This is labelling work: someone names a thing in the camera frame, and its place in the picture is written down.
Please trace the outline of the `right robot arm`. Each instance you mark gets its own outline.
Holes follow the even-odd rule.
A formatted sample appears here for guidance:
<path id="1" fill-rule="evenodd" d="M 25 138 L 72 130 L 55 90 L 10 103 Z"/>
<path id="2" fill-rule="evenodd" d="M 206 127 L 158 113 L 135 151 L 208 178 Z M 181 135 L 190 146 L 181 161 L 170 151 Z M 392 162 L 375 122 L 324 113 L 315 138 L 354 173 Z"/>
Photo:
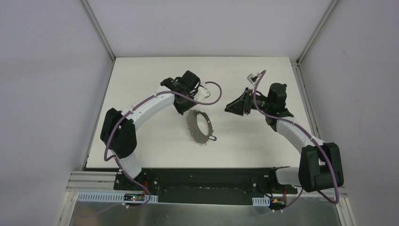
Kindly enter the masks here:
<path id="1" fill-rule="evenodd" d="M 297 122 L 286 108 L 286 88 L 286 84 L 273 83 L 267 96 L 246 88 L 239 98 L 224 109 L 240 116 L 252 110 L 264 113 L 266 123 L 299 152 L 299 167 L 277 169 L 267 180 L 268 189 L 279 193 L 286 185 L 294 185 L 302 187 L 306 192 L 314 192 L 343 186 L 338 145 L 313 137 Z"/>

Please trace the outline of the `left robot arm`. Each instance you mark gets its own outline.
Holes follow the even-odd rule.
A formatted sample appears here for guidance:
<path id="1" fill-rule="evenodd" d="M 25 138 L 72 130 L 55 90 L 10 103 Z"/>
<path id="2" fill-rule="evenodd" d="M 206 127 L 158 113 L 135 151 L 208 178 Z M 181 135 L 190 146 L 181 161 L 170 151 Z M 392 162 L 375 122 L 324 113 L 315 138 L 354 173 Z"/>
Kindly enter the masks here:
<path id="1" fill-rule="evenodd" d="M 181 77 L 164 79 L 140 103 L 106 112 L 100 139 L 114 154 L 121 170 L 128 174 L 125 183 L 131 190 L 139 190 L 144 183 L 144 178 L 139 175 L 142 167 L 134 153 L 140 126 L 166 107 L 173 105 L 179 114 L 183 114 L 209 96 L 206 84 L 201 83 L 194 73 L 186 71 Z"/>

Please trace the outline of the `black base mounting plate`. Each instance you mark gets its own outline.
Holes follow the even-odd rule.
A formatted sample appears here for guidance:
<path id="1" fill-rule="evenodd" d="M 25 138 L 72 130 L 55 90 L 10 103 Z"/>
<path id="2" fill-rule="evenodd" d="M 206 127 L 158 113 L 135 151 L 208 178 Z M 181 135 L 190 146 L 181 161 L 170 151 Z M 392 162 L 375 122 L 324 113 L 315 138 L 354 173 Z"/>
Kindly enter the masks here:
<path id="1" fill-rule="evenodd" d="M 297 194 L 291 185 L 280 185 L 276 168 L 173 169 L 143 168 L 135 178 L 163 203 L 251 205 L 263 195 L 279 198 Z"/>

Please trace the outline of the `aluminium frame rail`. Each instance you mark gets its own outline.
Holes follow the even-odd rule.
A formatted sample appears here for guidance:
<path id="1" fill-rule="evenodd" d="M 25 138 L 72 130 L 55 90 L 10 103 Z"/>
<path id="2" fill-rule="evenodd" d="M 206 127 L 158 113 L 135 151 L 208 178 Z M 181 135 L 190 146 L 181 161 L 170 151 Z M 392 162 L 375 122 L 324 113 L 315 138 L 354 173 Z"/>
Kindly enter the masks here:
<path id="1" fill-rule="evenodd" d="M 116 172 L 73 171 L 66 191 L 113 191 L 116 174 Z"/>

